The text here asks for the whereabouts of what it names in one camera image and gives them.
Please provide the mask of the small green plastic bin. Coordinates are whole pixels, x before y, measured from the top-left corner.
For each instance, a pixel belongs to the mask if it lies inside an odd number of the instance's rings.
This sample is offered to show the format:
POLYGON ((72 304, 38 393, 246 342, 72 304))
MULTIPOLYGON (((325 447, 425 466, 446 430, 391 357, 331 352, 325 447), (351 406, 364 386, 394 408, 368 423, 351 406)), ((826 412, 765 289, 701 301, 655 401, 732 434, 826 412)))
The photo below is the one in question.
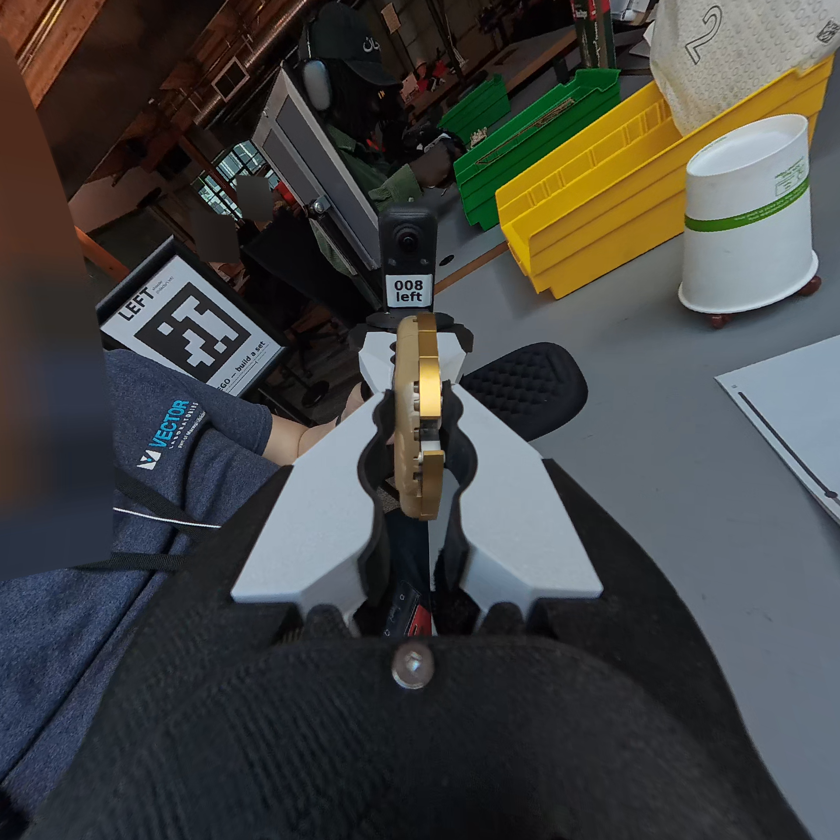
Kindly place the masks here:
POLYGON ((492 127, 510 110, 506 82, 497 73, 448 110, 437 127, 469 146, 474 134, 486 131, 485 136, 488 136, 492 127))

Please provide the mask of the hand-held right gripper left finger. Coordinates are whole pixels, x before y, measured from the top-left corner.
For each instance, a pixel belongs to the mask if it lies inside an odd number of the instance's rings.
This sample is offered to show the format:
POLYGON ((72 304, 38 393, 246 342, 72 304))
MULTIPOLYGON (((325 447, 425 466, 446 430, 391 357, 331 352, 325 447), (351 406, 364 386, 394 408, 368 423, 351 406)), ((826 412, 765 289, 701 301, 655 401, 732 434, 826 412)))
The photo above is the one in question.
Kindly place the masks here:
POLYGON ((391 577, 391 546, 377 489, 393 458, 391 390, 373 394, 300 457, 231 590, 237 604, 294 605, 302 617, 335 606, 350 633, 378 606, 391 577))

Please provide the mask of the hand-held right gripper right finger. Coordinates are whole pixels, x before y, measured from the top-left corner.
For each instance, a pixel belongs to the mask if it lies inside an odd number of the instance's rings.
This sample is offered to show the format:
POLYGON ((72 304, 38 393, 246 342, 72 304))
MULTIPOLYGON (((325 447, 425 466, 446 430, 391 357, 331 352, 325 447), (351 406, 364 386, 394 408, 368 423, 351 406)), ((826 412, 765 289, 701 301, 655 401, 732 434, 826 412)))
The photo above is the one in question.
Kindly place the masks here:
POLYGON ((553 479, 552 460, 461 385, 444 384, 444 476, 434 520, 434 627, 470 634, 501 603, 594 600, 603 584, 553 479))

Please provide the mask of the red and green box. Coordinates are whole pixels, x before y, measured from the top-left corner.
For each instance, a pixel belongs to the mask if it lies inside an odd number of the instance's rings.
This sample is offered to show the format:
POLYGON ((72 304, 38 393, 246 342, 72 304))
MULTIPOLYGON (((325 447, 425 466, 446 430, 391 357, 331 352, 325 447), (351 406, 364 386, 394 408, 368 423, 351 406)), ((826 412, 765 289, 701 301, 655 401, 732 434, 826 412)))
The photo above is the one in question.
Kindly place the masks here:
POLYGON ((583 68, 615 69, 610 1, 570 1, 570 5, 583 68))

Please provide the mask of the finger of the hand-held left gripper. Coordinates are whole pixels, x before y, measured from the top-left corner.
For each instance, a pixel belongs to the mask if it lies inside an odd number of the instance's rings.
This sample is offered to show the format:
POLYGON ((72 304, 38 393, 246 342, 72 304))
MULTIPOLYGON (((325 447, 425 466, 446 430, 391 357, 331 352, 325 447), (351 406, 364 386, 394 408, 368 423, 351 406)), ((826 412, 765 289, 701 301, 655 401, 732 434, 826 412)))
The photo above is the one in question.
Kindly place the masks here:
POLYGON ((360 372, 372 394, 392 389, 395 372, 394 332, 368 331, 359 350, 360 372))
POLYGON ((466 362, 466 357, 470 353, 470 330, 438 330, 437 357, 440 381, 442 383, 457 383, 461 376, 464 363, 466 362))

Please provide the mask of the yellow plastic bin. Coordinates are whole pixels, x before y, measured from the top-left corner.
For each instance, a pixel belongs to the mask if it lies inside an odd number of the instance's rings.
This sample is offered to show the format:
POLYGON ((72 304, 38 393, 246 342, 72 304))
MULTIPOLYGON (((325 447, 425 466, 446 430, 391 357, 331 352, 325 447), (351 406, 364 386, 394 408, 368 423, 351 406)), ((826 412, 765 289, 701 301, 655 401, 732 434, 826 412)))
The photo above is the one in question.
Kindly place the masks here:
POLYGON ((790 70, 688 135, 656 82, 497 190, 500 226, 535 291, 563 298, 684 231, 686 166, 709 143, 785 113, 811 138, 835 56, 790 70))

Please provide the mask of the gold round lego piece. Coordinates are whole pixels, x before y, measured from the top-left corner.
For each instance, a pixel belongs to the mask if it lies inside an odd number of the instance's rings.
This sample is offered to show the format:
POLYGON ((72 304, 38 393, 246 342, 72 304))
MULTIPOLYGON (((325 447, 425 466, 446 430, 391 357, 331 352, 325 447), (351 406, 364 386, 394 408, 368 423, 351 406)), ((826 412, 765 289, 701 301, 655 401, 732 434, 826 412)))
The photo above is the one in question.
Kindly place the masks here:
POLYGON ((393 378, 394 480, 401 510, 435 520, 443 490, 445 452, 440 442, 443 393, 435 315, 422 311, 397 329, 393 378))

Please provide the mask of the white paper bag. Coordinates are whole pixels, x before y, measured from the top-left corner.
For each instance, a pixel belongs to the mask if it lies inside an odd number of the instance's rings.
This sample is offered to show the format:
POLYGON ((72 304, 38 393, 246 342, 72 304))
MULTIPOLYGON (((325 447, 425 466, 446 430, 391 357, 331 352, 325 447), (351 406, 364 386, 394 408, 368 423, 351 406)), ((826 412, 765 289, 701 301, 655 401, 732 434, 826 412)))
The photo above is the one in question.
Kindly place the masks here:
POLYGON ((687 135, 838 49, 838 1, 658 2, 650 68, 687 135))

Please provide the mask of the grey metal framed panel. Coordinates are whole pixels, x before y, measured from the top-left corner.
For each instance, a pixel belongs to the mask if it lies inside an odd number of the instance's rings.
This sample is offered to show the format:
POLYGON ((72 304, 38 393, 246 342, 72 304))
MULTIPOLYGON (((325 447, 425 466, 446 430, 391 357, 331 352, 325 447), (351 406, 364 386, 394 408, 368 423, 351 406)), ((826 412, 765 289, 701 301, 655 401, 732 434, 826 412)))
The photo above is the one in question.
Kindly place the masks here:
POLYGON ((380 307, 382 262, 377 212, 285 65, 278 67, 253 142, 314 227, 339 254, 354 285, 374 307, 380 307))

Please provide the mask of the lego instruction booklet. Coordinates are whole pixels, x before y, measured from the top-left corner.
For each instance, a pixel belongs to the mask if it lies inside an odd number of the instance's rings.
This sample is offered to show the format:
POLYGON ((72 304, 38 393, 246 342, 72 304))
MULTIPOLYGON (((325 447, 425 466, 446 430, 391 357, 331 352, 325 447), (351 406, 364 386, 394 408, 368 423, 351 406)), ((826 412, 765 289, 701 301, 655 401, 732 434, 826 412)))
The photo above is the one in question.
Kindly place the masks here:
POLYGON ((716 381, 795 478, 839 521, 839 337, 716 381))

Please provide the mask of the white paper cup green stripe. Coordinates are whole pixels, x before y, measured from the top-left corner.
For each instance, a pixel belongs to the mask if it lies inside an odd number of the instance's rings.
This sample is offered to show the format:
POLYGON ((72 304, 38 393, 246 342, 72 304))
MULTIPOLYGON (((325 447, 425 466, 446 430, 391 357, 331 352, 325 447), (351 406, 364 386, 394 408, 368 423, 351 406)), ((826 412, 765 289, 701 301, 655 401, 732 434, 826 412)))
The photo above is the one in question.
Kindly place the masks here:
POLYGON ((707 316, 768 307, 817 274, 807 117, 735 129, 686 166, 681 304, 707 316))

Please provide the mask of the large green plastic bin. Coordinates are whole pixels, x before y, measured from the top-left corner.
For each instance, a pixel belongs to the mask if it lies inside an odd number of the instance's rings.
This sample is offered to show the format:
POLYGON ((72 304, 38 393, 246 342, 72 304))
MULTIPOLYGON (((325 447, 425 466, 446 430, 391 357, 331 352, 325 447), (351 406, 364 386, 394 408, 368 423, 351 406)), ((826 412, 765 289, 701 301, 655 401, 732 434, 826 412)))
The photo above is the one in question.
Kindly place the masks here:
POLYGON ((499 223, 497 191, 612 110, 621 100, 619 70, 579 69, 457 159, 455 177, 468 223, 499 223))

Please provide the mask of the framed marker sign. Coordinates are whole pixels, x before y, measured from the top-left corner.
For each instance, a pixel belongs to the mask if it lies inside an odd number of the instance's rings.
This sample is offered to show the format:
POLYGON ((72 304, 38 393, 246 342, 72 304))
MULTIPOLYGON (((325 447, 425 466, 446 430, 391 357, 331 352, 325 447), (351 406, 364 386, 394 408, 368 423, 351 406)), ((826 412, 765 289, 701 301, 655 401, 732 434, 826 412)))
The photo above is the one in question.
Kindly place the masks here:
POLYGON ((233 396, 291 352, 284 339, 182 242, 168 238, 102 299, 103 340, 233 396))

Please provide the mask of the person's left forearm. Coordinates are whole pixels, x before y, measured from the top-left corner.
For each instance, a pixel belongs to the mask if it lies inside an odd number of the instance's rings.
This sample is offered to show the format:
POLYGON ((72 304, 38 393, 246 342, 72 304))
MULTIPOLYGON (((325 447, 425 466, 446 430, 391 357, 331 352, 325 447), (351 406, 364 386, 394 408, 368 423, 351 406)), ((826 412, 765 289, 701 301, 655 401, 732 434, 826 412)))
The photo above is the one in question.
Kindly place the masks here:
POLYGON ((339 424, 337 419, 306 427, 289 419, 273 416, 262 456, 277 466, 290 466, 323 440, 339 424))

